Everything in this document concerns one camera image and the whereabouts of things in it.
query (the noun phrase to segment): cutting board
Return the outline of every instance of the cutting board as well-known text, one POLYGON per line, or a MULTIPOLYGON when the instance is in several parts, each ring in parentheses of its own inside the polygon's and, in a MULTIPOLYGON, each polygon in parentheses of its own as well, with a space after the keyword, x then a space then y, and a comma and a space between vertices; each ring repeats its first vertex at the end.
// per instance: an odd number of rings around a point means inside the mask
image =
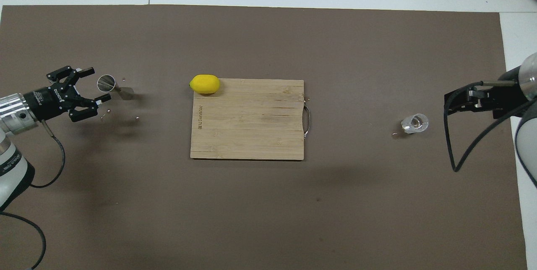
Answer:
POLYGON ((303 160, 304 81, 220 79, 194 93, 193 159, 303 160))

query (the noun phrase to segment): cable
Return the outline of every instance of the cable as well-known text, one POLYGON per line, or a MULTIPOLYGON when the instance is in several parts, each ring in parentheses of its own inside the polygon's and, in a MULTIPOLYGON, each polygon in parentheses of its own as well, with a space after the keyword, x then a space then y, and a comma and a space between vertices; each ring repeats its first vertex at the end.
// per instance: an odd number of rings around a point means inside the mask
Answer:
POLYGON ((48 183, 46 183, 44 185, 30 184, 30 186, 32 186, 33 188, 45 188, 47 186, 50 186, 52 183, 56 182, 56 180, 60 177, 60 175, 63 172, 63 168, 65 167, 65 149, 63 148, 62 143, 58 140, 58 138, 56 138, 56 136, 54 136, 54 134, 52 133, 50 128, 48 128, 48 125, 47 125, 45 120, 42 120, 41 123, 43 124, 43 127, 47 130, 47 132, 50 135, 50 137, 53 138, 54 141, 56 141, 56 143, 58 143, 58 146, 60 146, 60 150, 62 152, 62 165, 60 167, 60 170, 58 170, 58 173, 56 174, 56 176, 52 179, 52 181, 50 181, 50 182, 48 182, 48 183))
POLYGON ((41 249, 41 255, 39 256, 39 259, 37 260, 37 262, 35 262, 35 264, 31 268, 31 269, 35 269, 40 264, 40 262, 43 260, 44 252, 47 249, 47 240, 44 238, 43 230, 41 230, 41 228, 39 228, 39 226, 37 226, 37 224, 35 224, 31 220, 28 220, 28 219, 23 218, 21 216, 14 215, 12 213, 7 213, 7 212, 0 212, 0 215, 12 217, 12 218, 15 218, 17 220, 21 220, 21 221, 23 221, 23 222, 25 222, 27 224, 30 224, 30 226, 35 228, 35 230, 37 230, 37 232, 39 233, 39 236, 41 237, 41 242, 42 242, 42 249, 41 249))
POLYGON ((447 152, 449 154, 449 161, 451 162, 451 168, 453 169, 454 172, 458 172, 461 169, 462 165, 464 164, 464 161, 466 161, 466 158, 468 157, 468 155, 470 155, 470 152, 472 152, 472 150, 479 143, 479 141, 481 141, 481 139, 483 139, 491 130, 493 130, 495 127, 497 127, 503 121, 509 119, 509 117, 511 117, 512 115, 515 115, 515 114, 519 113, 520 111, 522 111, 523 109, 526 109, 527 107, 530 107, 533 103, 535 103, 535 101, 537 101, 537 100, 530 100, 530 101, 518 106, 517 108, 512 109, 508 113, 505 113, 502 117, 499 117, 496 121, 494 121, 492 124, 490 124, 487 128, 485 128, 485 130, 483 130, 474 139, 474 141, 472 141, 470 146, 468 146, 468 148, 466 149, 466 151, 462 155, 459 163, 457 165, 455 165, 455 159, 453 157, 453 151, 451 150, 451 139, 449 138, 449 127, 448 127, 448 123, 447 123, 447 116, 448 116, 447 113, 449 111, 449 106, 451 105, 451 103, 453 103, 453 100, 455 100, 455 98, 457 96, 459 96, 459 94, 461 94, 462 92, 464 92, 466 90, 469 90, 470 88, 472 88, 474 86, 482 86, 482 85, 483 85, 483 81, 480 81, 480 82, 470 83, 467 86, 464 86, 464 87, 461 87, 458 90, 455 90, 455 92, 453 92, 453 94, 451 94, 451 96, 449 96, 448 100, 446 101, 446 103, 443 106, 443 127, 444 127, 444 130, 445 130, 445 133, 446 133, 447 152))

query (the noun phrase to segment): small glass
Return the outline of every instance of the small glass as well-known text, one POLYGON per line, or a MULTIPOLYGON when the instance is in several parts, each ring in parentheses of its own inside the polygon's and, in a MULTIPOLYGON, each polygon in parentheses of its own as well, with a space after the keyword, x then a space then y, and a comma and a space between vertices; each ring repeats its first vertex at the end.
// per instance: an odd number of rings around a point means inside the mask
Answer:
POLYGON ((416 113, 401 121, 401 127, 407 134, 423 132, 429 127, 429 119, 422 113, 416 113))
POLYGON ((121 99, 132 100, 134 90, 130 87, 119 87, 111 75, 102 75, 97 80, 97 89, 101 92, 117 92, 121 99))

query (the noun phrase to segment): brown table surface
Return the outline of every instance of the brown table surface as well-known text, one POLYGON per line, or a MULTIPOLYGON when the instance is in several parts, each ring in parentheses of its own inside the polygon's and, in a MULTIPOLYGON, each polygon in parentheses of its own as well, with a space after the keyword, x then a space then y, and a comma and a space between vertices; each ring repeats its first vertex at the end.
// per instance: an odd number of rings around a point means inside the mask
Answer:
MULTIPOLYGON (((6 209, 46 233, 41 269, 526 268, 509 123, 459 173, 443 136, 443 94, 505 71, 497 13, 4 6, 0 96, 46 86, 65 65, 95 67, 83 96, 109 73, 138 98, 107 102, 102 121, 50 120, 65 172, 6 209), (305 160, 190 159, 198 73, 303 79, 305 160), (393 139, 414 113, 428 130, 393 139)), ((493 121, 450 120, 457 157, 493 121)), ((43 128, 13 142, 35 183, 55 175, 43 128)), ((31 266, 40 246, 0 218, 0 268, 31 266)))

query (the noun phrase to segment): metal handle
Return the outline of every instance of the metal handle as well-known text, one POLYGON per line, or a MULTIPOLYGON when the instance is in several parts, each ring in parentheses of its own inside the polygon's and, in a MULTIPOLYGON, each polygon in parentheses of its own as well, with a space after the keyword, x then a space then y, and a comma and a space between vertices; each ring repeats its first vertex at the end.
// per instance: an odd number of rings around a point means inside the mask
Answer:
POLYGON ((305 100, 304 100, 304 109, 305 109, 306 113, 308 113, 308 128, 304 131, 304 139, 305 139, 305 136, 307 136, 307 134, 309 132, 309 128, 311 126, 311 115, 309 114, 309 108, 306 105, 305 100))

